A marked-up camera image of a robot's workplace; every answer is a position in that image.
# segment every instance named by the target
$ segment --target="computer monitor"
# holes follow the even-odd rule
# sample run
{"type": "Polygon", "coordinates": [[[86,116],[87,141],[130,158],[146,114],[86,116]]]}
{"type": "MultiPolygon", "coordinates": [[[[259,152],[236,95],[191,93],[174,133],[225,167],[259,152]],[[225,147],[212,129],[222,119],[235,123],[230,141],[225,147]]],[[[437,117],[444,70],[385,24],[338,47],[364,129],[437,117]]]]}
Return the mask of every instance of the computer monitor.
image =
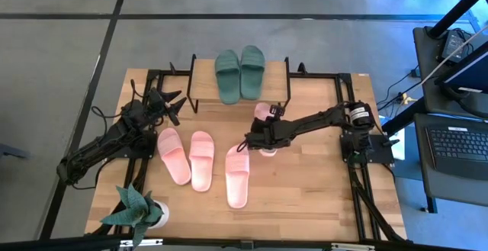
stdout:
{"type": "Polygon", "coordinates": [[[439,76],[435,84],[455,91],[488,94],[488,41],[439,76]]]}

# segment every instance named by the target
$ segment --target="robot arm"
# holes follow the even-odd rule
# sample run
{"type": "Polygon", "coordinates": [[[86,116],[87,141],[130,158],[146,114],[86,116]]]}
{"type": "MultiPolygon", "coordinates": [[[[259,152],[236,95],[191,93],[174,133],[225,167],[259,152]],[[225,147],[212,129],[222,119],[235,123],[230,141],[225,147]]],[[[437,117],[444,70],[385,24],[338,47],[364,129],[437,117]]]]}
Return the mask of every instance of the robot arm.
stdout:
{"type": "Polygon", "coordinates": [[[155,88],[149,90],[147,105],[139,100],[132,100],[122,107],[119,120],[104,134],[96,137],[75,152],[69,153],[57,166],[57,174],[61,181],[67,185],[74,185],[88,171],[90,167],[103,159],[113,156],[125,147],[144,150],[151,149],[148,137],[144,130],[148,125],[154,124],[164,116],[168,116],[171,122],[178,126],[177,118],[181,106],[186,98],[169,104],[181,91],[163,93],[155,88]]]}
{"type": "Polygon", "coordinates": [[[369,131],[375,125],[371,108],[363,102],[344,102],[329,108],[327,111],[302,117],[295,121],[282,121],[284,109],[280,106],[271,106],[266,121],[255,118],[251,132],[246,134],[244,144],[251,150],[272,150],[290,146],[291,141],[298,135],[326,127],[340,127],[353,135],[352,148],[359,153],[370,146],[369,131]]]}

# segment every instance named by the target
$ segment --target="succulent plant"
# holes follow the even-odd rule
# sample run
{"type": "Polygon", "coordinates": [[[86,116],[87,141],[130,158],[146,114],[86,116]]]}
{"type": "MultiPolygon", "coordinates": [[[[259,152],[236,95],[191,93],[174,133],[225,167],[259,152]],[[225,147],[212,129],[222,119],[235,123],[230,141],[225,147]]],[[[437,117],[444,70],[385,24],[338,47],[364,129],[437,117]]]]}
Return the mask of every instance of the succulent plant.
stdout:
{"type": "Polygon", "coordinates": [[[163,212],[151,199],[151,191],[143,197],[133,186],[128,189],[117,186],[120,200],[126,209],[105,217],[103,224],[124,225],[134,227],[133,246],[137,247],[144,239],[147,228],[152,226],[163,212]]]}

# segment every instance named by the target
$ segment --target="raised shelf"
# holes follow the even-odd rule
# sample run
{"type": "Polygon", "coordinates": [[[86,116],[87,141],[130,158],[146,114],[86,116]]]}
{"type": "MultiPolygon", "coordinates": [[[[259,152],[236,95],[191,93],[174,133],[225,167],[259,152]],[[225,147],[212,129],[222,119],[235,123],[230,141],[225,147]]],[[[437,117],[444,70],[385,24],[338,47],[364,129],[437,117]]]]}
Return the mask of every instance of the raised shelf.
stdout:
{"type": "MultiPolygon", "coordinates": [[[[215,60],[200,60],[193,55],[187,96],[195,113],[198,111],[199,101],[220,101],[214,64],[215,60]]],[[[284,103],[285,106],[290,101],[290,68],[288,58],[284,61],[266,62],[262,94],[256,101],[280,102],[284,103]]]]}

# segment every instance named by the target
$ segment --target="floor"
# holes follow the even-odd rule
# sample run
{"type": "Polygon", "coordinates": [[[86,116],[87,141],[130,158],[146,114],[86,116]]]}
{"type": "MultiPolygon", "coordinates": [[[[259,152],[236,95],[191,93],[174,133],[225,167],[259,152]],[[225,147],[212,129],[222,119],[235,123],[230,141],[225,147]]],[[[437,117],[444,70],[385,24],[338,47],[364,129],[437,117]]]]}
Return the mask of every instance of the floor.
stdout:
{"type": "MultiPolygon", "coordinates": [[[[33,19],[15,13],[111,14],[117,0],[0,0],[0,143],[27,150],[26,160],[0,160],[0,242],[36,238],[55,168],[63,156],[87,91],[108,19],[33,19]],[[13,18],[6,19],[13,13],[13,18]]],[[[104,60],[93,105],[115,112],[127,68],[188,69],[191,54],[214,58],[224,49],[260,47],[269,60],[290,57],[311,72],[367,72],[377,101],[387,87],[416,66],[412,30],[433,25],[424,14],[445,14],[458,0],[124,0],[121,14],[389,14],[345,20],[119,20],[104,60]],[[404,14],[417,14],[416,19],[404,14]]],[[[486,2],[473,8],[478,26],[487,22],[486,2]]],[[[467,19],[455,27],[473,31],[467,19]]],[[[416,82],[406,79],[400,92],[416,82]]],[[[412,96],[418,98],[421,93],[412,96]]],[[[102,122],[90,115],[82,144],[101,134],[102,122]]],[[[93,184],[90,172],[82,186],[93,184]]],[[[482,249],[488,246],[488,208],[439,201],[439,214],[425,206],[422,183],[397,179],[409,239],[416,243],[482,249]]],[[[82,235],[92,190],[66,192],[54,237],[82,235]]],[[[187,250],[192,247],[166,247],[187,250]]],[[[204,247],[201,250],[217,250],[204,247]]]]}

